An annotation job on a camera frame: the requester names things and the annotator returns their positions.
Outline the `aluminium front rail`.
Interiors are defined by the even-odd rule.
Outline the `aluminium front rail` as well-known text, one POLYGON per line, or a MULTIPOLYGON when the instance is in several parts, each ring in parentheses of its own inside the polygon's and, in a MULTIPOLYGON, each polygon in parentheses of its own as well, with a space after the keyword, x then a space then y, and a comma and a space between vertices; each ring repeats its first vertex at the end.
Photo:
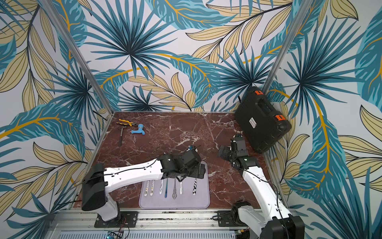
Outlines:
POLYGON ((135 228, 95 228, 96 213, 69 210, 50 223, 47 239, 259 239, 248 227, 220 227, 213 217, 231 209, 139 210, 135 228))

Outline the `lavender placemat tray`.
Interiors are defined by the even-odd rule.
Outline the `lavender placemat tray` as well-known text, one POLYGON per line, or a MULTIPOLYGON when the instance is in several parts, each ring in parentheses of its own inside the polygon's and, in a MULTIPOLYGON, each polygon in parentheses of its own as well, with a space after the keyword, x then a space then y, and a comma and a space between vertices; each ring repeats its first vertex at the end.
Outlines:
POLYGON ((197 179, 197 193, 192 194, 195 178, 187 177, 183 180, 183 194, 180 194, 180 182, 177 181, 177 199, 172 198, 174 179, 168 179, 168 197, 165 198, 164 179, 163 193, 159 194, 161 180, 155 180, 154 194, 150 196, 150 187, 153 180, 150 180, 147 197, 144 197, 144 191, 147 181, 142 183, 141 195, 139 198, 139 207, 142 209, 206 209, 210 205, 210 189, 208 167, 205 162, 206 173, 204 179, 197 179))

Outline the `black tool case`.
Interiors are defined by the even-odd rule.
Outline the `black tool case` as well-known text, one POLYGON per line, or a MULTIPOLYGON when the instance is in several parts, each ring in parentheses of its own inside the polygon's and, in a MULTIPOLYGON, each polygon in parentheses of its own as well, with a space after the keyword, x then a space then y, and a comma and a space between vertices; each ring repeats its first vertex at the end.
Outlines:
POLYGON ((251 87, 241 100, 235 120, 257 153, 264 153, 291 130, 291 124, 274 108, 258 87, 251 87))

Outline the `all steel fork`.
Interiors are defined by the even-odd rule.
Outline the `all steel fork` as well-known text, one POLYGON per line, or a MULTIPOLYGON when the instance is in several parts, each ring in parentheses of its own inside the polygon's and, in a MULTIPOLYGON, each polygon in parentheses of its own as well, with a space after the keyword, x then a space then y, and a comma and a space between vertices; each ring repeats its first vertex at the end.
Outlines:
POLYGON ((177 199, 177 179, 174 179, 174 187, 173 187, 173 194, 172 194, 172 198, 175 200, 177 199))

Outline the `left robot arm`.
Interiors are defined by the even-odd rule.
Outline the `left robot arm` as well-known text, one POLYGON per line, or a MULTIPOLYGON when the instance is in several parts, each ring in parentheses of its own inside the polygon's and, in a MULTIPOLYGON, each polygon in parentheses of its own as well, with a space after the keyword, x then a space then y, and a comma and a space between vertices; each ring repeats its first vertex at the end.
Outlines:
POLYGON ((82 181, 81 209, 97 213, 106 223, 116 223, 122 218, 119 204, 110 193, 131 185, 150 180, 176 179, 179 182, 191 177, 203 179, 206 165, 192 146, 181 154, 162 154, 150 161, 124 166, 105 167, 97 163, 90 168, 82 181))

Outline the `small hammer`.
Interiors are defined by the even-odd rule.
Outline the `small hammer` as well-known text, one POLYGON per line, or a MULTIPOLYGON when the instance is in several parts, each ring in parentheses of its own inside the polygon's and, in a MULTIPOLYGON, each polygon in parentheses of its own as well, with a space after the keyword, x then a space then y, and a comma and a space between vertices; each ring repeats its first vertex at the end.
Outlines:
POLYGON ((119 135, 119 141, 118 141, 118 146, 122 146, 122 141, 123 141, 123 131, 126 128, 126 126, 122 126, 120 129, 120 135, 119 135))

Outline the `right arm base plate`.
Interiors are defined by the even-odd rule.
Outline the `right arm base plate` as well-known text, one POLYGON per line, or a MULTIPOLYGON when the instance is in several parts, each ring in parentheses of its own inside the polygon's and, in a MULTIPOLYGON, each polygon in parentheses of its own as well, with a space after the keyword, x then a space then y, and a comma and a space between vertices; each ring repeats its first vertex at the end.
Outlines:
POLYGON ((256 212, 240 208, 238 211, 218 211, 213 217, 220 227, 249 227, 255 228, 261 225, 256 217, 256 212))

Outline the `white handle fork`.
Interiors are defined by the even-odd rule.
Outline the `white handle fork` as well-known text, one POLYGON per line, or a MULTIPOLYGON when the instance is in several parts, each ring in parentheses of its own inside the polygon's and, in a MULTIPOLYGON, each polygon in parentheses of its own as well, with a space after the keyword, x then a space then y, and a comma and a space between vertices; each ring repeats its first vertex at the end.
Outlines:
POLYGON ((164 179, 162 179, 161 183, 160 183, 160 190, 159 190, 160 195, 162 195, 162 193, 163 193, 163 185, 164 185, 164 179))

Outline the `iridescent spoon blue handle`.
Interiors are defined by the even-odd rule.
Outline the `iridescent spoon blue handle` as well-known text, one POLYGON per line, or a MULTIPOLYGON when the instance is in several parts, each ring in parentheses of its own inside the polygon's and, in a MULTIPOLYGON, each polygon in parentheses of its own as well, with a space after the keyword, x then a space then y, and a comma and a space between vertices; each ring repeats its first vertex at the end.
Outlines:
POLYGON ((165 184, 165 198, 168 197, 168 178, 166 179, 166 184, 165 184))

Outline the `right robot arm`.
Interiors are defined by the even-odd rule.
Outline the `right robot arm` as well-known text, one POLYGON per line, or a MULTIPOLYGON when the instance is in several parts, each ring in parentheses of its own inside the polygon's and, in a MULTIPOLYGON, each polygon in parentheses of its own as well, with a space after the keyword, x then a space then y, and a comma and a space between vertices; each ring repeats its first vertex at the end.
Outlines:
POLYGON ((281 202, 276 187, 269 182, 255 157, 249 155, 245 138, 237 134, 231 146, 222 145, 218 156, 229 161, 249 185, 260 205, 257 212, 250 203, 238 201, 230 211, 219 211, 216 220, 221 227, 248 227, 260 239, 303 239, 305 224, 281 202))

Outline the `cartoon handle spoon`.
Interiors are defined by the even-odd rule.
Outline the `cartoon handle spoon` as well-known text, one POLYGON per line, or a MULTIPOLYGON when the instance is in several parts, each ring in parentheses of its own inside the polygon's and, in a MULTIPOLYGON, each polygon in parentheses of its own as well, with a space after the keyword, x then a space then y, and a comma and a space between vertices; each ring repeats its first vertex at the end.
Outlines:
POLYGON ((153 180, 152 183, 151 183, 150 196, 153 196, 153 194, 154 194, 154 187, 155 187, 155 180, 153 180))

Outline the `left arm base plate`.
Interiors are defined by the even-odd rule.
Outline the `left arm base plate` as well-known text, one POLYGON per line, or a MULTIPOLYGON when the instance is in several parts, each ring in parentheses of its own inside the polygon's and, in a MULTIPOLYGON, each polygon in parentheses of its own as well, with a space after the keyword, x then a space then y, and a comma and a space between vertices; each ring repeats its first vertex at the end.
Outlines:
POLYGON ((137 211, 122 211, 112 220, 104 221, 100 215, 97 216, 95 228, 135 228, 138 218, 137 211))

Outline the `cow pattern handle spoon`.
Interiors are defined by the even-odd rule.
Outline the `cow pattern handle spoon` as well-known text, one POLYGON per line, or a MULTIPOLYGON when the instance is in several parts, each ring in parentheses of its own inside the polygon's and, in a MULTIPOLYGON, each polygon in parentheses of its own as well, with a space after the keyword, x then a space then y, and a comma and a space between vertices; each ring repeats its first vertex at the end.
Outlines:
POLYGON ((196 193, 197 193, 197 183, 198 183, 198 180, 195 179, 194 184, 193 184, 193 191, 192 191, 193 195, 196 195, 196 193))

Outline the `blue plastic faucet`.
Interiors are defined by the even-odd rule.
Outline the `blue plastic faucet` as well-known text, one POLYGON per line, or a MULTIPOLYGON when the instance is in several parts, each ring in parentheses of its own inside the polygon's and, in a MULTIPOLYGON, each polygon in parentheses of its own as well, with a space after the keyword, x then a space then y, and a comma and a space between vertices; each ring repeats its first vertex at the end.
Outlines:
POLYGON ((139 125, 138 125, 138 129, 137 129, 137 130, 132 130, 131 133, 132 133, 132 134, 141 134, 141 135, 145 135, 144 125, 143 125, 143 124, 139 124, 139 125))

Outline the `cartoon handle fork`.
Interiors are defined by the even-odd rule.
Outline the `cartoon handle fork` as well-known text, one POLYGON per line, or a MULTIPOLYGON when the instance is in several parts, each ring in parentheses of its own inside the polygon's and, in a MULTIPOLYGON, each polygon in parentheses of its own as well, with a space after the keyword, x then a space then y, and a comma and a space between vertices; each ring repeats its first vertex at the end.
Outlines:
POLYGON ((144 197, 147 197, 149 191, 150 181, 148 180, 145 186, 144 197))

